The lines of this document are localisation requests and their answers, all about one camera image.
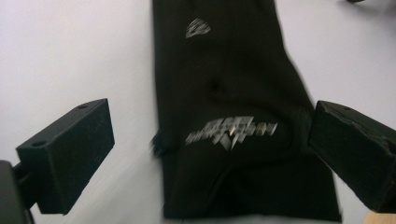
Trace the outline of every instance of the folded black garment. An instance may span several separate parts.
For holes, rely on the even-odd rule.
[[[153,0],[153,12],[164,216],[340,221],[274,1]]]

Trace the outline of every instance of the screw hole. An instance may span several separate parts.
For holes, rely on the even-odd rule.
[[[46,145],[46,144],[47,144],[46,141],[40,141],[40,142],[35,142],[35,143],[33,143],[32,146],[33,146],[33,147],[41,147],[41,146],[44,146],[44,145]]]

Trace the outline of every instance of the silver graphic print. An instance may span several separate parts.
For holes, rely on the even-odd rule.
[[[190,38],[195,35],[205,35],[209,33],[209,31],[209,24],[203,20],[195,19],[192,23],[190,23],[189,27],[187,27],[186,38]]]
[[[242,144],[247,136],[274,134],[277,123],[261,122],[256,125],[253,120],[254,117],[235,117],[209,121],[201,131],[189,134],[186,145],[213,138],[214,145],[220,143],[226,150],[232,150],[237,142]]]

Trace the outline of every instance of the white surface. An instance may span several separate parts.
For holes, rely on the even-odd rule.
[[[290,57],[313,102],[348,105],[396,129],[396,1],[278,0]],[[108,98],[116,145],[69,213],[43,223],[163,221],[150,1],[0,1],[0,159],[76,105]],[[344,223],[367,209],[336,179]],[[307,223],[250,217],[199,223]]]

